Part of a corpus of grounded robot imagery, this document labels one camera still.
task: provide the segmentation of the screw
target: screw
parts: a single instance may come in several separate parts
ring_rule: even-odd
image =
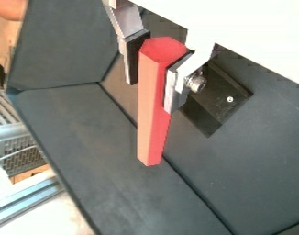
[[[232,102],[232,96],[226,97],[226,101],[230,103]]]
[[[198,94],[205,84],[206,84],[206,80],[200,75],[193,73],[190,76],[188,76],[185,86],[186,88],[190,89],[193,93]]]

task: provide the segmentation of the black panel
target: black panel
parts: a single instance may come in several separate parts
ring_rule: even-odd
[[[136,129],[98,85],[24,91],[24,122],[100,234],[229,234],[162,161],[136,158]]]
[[[29,0],[8,85],[25,90],[100,81],[116,52],[100,0]]]
[[[272,234],[299,222],[299,85],[232,52],[213,62],[253,96],[208,139],[174,112],[165,157],[234,234]],[[121,61],[102,86],[136,120]]]

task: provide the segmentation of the metal grid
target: metal grid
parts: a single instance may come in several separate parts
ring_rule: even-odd
[[[0,91],[0,167],[10,177],[44,164],[36,142]]]
[[[14,109],[8,102],[5,92],[0,91],[0,125],[18,123],[18,117]]]

